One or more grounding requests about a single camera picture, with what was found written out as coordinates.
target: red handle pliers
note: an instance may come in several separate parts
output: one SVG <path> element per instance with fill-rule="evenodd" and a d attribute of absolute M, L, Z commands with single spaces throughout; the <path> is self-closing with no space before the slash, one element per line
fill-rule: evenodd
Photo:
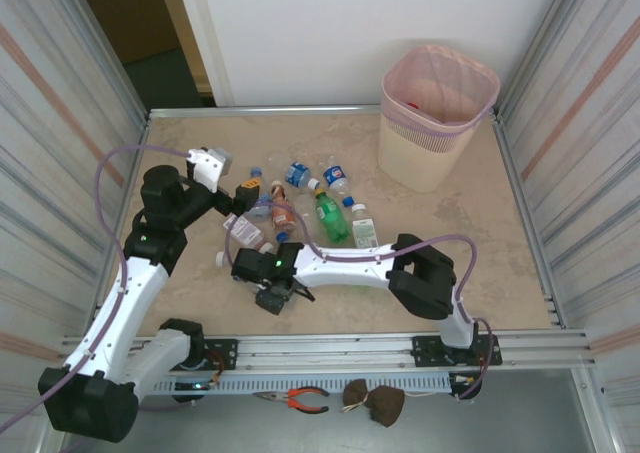
<path fill-rule="evenodd" d="M 329 396 L 329 392 L 323 390 L 322 388 L 317 388 L 315 386 L 303 386 L 302 388 L 297 388 L 294 390 L 289 390 L 287 392 L 284 391 L 261 391 L 258 393 L 254 393 L 253 396 L 257 396 L 258 398 L 264 398 L 269 401 L 286 401 L 287 406 L 289 408 L 295 408 L 302 413 L 307 413 L 309 415 L 318 415 L 320 413 L 325 413 L 329 411 L 328 406 L 307 406 L 302 403 L 298 403 L 293 398 L 302 395 L 304 393 L 317 393 L 322 396 Z"/>

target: corrugated metal wall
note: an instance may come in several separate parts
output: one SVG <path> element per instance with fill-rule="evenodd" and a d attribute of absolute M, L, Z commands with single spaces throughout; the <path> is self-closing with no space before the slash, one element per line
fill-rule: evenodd
<path fill-rule="evenodd" d="M 107 260 L 94 170 L 145 124 L 78 1 L 0 0 L 0 423 L 37 398 L 60 338 L 83 333 Z M 133 162 L 120 156 L 102 175 L 108 221 Z M 33 423 L 0 450 L 23 451 Z"/>
<path fill-rule="evenodd" d="M 571 0 L 501 108 L 565 320 L 640 451 L 640 0 Z"/>

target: beige countertop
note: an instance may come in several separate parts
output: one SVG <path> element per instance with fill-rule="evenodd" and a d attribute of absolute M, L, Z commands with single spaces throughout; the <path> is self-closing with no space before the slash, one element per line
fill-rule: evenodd
<path fill-rule="evenodd" d="M 423 239 L 467 235 L 478 245 L 478 263 L 463 294 L 468 312 L 487 318 L 494 329 L 549 328 L 490 123 L 480 125 L 449 177 L 428 194 L 410 191 L 378 168 L 378 129 L 378 115 L 160 118 L 151 123 L 148 143 L 185 152 L 201 146 L 224 148 L 234 155 L 231 171 L 221 181 L 230 192 L 249 177 L 252 166 L 266 170 L 271 150 L 287 150 L 312 166 L 318 178 L 318 160 L 341 155 L 353 196 L 375 218 L 381 244 L 394 242 L 398 233 Z M 142 176 L 157 164 L 172 164 L 185 174 L 184 159 L 144 153 L 123 239 L 142 207 Z M 291 201 L 299 194 L 290 185 L 287 193 Z M 223 220 L 211 211 L 187 230 L 189 244 L 149 308 L 141 334 L 153 334 L 170 317 L 198 321 L 211 335 L 435 330 L 431 322 L 409 314 L 389 291 L 369 287 L 316 288 L 315 303 L 294 297 L 280 316 L 267 313 L 254 304 L 245 286 L 231 279 L 228 269 L 215 266 L 215 255 L 223 248 Z M 270 224 L 262 225 L 272 238 Z M 453 258 L 461 278 L 469 262 L 468 246 L 456 242 L 437 248 Z"/>

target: green bottle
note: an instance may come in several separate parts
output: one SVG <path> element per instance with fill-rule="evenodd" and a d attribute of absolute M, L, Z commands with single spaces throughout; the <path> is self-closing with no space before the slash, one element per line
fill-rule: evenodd
<path fill-rule="evenodd" d="M 327 235 L 333 243 L 342 243 L 349 239 L 347 224 L 338 204 L 327 196 L 322 188 L 316 188 L 316 211 Z"/>

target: small bottle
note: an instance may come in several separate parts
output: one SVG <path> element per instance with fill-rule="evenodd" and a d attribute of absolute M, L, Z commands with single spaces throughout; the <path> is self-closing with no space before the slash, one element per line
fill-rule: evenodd
<path fill-rule="evenodd" d="M 327 196 L 322 188 L 317 188 L 316 211 L 318 218 L 324 225 L 324 229 L 333 243 L 342 243 L 349 239 L 349 225 L 347 224 L 342 210 L 338 204 Z"/>
<path fill-rule="evenodd" d="M 342 201 L 342 204 L 347 208 L 353 205 L 353 197 L 351 196 L 351 192 L 349 191 L 349 180 L 344 174 L 344 171 L 342 171 L 338 158 L 336 158 L 334 155 L 331 155 L 320 162 L 320 167 L 322 168 L 323 172 L 322 176 L 324 176 L 324 179 L 327 180 L 329 189 L 340 196 L 340 201 Z"/>
<path fill-rule="evenodd" d="M 284 205 L 291 208 L 291 204 L 284 192 L 284 186 L 277 180 L 271 183 L 271 202 L 274 205 Z M 278 243 L 287 241 L 289 234 L 296 226 L 293 213 L 284 208 L 273 206 L 271 208 L 271 221 L 273 222 L 273 229 L 276 231 L 276 241 Z"/>
<path fill-rule="evenodd" d="M 258 197 L 258 201 L 256 201 L 255 206 L 251 208 L 248 213 L 246 213 L 246 216 L 256 222 L 268 220 L 269 218 L 271 218 L 271 207 L 269 205 L 260 204 L 269 203 L 271 201 L 269 192 L 265 191 L 264 188 L 262 180 L 262 169 L 258 167 L 251 168 L 251 178 L 259 183 L 260 196 Z"/>
<path fill-rule="evenodd" d="M 351 213 L 351 230 L 356 248 L 376 248 L 378 246 L 376 227 L 367 207 L 363 204 L 353 205 Z"/>
<path fill-rule="evenodd" d="M 225 230 L 229 229 L 229 226 L 235 217 L 236 215 L 229 215 L 225 220 L 222 224 Z M 233 225 L 231 238 L 240 243 L 243 248 L 253 248 L 258 250 L 260 253 L 266 253 L 267 251 L 273 250 L 273 245 L 266 240 L 262 230 L 243 216 L 238 218 L 238 221 Z"/>
<path fill-rule="evenodd" d="M 296 188 L 304 188 L 311 179 L 311 170 L 302 163 L 294 162 L 284 151 L 277 150 L 269 155 L 269 166 L 277 175 L 284 175 L 287 183 Z"/>
<path fill-rule="evenodd" d="M 318 242 L 318 214 L 313 196 L 303 193 L 293 200 L 293 208 L 300 215 L 314 243 Z"/>

